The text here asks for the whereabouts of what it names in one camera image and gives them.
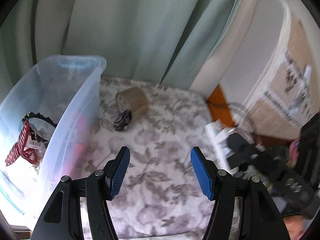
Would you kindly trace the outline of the white power strip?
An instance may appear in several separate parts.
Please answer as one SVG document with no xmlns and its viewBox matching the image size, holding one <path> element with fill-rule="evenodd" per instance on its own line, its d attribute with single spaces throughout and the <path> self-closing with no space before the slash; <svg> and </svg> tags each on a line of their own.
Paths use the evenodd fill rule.
<svg viewBox="0 0 320 240">
<path fill-rule="evenodd" d="M 220 120 L 207 124 L 204 128 L 206 136 L 213 147 L 214 151 L 214 163 L 218 169 L 225 170 L 231 175 L 235 175 L 238 172 L 238 168 L 230 168 L 227 157 L 233 152 L 227 146 L 227 138 L 229 137 L 229 131 L 233 128 L 227 127 L 221 123 Z"/>
</svg>

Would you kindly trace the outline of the black multiport charger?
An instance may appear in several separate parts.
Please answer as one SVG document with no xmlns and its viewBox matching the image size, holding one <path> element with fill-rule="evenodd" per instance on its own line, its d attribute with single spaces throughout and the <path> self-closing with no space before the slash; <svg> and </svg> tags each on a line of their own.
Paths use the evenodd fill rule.
<svg viewBox="0 0 320 240">
<path fill-rule="evenodd" d="M 227 163 L 230 169 L 239 167 L 243 164 L 251 164 L 255 159 L 255 155 L 258 155 L 259 150 L 255 144 L 250 144 L 244 137 L 238 133 L 233 133 L 227 138 L 227 147 L 233 152 L 227 158 Z"/>
</svg>

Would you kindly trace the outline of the black toy car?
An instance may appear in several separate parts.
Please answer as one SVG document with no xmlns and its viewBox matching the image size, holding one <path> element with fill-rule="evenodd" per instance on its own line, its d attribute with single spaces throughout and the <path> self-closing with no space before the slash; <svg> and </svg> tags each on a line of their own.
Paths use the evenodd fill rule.
<svg viewBox="0 0 320 240">
<path fill-rule="evenodd" d="M 127 130 L 129 123 L 132 120 L 132 113 L 129 109 L 120 113 L 113 122 L 113 127 L 116 131 L 122 132 Z"/>
</svg>

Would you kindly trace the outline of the floral white blanket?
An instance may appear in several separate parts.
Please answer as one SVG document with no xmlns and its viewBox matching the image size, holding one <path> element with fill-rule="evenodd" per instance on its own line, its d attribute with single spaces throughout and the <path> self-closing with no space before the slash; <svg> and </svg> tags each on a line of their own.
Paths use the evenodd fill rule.
<svg viewBox="0 0 320 240">
<path fill-rule="evenodd" d="M 149 110 L 127 131 L 117 132 L 112 126 L 118 115 L 115 96 L 131 87 L 143 90 Z M 130 149 L 120 193 L 107 204 L 120 239 L 203 237 L 213 202 L 200 189 L 190 151 L 197 146 L 216 159 L 204 131 L 211 120 L 199 94 L 119 77 L 101 79 L 100 119 L 82 176 L 103 168 L 122 146 Z"/>
</svg>

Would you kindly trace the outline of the brown packing tape roll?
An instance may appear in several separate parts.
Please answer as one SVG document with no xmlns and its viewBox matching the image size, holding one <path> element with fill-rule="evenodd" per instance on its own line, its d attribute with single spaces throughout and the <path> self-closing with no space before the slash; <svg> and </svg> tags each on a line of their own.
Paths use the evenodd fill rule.
<svg viewBox="0 0 320 240">
<path fill-rule="evenodd" d="M 116 94 L 116 106 L 119 113 L 131 111 L 132 120 L 137 120 L 149 111 L 149 101 L 141 88 L 132 87 Z"/>
</svg>

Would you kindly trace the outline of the red hair claw clip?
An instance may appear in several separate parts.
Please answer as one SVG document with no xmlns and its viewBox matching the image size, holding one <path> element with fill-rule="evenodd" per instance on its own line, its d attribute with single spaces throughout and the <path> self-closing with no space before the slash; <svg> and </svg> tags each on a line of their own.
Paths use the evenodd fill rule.
<svg viewBox="0 0 320 240">
<path fill-rule="evenodd" d="M 5 159 L 6 166 L 12 165 L 19 157 L 27 160 L 29 163 L 35 165 L 38 162 L 38 157 L 33 148 L 26 148 L 28 135 L 30 132 L 29 121 L 25 121 L 20 132 L 17 142 L 14 144 L 9 154 Z"/>
</svg>

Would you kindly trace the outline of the clear plastic storage bin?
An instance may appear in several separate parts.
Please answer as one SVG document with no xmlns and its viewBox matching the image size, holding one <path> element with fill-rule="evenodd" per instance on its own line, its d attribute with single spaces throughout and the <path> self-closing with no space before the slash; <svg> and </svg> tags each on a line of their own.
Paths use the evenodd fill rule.
<svg viewBox="0 0 320 240">
<path fill-rule="evenodd" d="M 1 103 L 1 159 L 25 121 L 31 131 L 26 148 L 37 157 L 1 162 L 1 211 L 13 222 L 36 217 L 60 178 L 79 179 L 98 120 L 100 56 L 52 55 L 38 62 Z"/>
</svg>

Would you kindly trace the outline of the black clover headband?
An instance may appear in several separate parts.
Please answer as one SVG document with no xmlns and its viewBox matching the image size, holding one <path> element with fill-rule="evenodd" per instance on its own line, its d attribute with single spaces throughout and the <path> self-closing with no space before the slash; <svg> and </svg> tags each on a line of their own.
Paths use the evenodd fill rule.
<svg viewBox="0 0 320 240">
<path fill-rule="evenodd" d="M 25 121 L 29 121 L 30 124 L 30 144 L 47 148 L 57 124 L 55 124 L 51 118 L 34 112 L 25 114 L 22 122 L 24 123 Z"/>
</svg>

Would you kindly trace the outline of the cardboard box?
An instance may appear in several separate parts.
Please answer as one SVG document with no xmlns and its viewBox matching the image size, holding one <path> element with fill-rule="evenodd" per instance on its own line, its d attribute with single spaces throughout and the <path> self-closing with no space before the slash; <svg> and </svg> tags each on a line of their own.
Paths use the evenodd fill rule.
<svg viewBox="0 0 320 240">
<path fill-rule="evenodd" d="M 302 22 L 291 16 L 289 41 L 266 87 L 250 106 L 253 131 L 292 140 L 319 110 L 318 79 Z"/>
</svg>

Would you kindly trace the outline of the green curtain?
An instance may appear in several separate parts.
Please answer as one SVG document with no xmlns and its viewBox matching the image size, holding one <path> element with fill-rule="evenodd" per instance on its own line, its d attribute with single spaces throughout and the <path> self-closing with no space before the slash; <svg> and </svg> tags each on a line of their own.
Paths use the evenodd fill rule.
<svg viewBox="0 0 320 240">
<path fill-rule="evenodd" d="M 105 75 L 188 89 L 241 0 L 1 0 L 1 96 L 54 54 L 100 55 Z"/>
</svg>

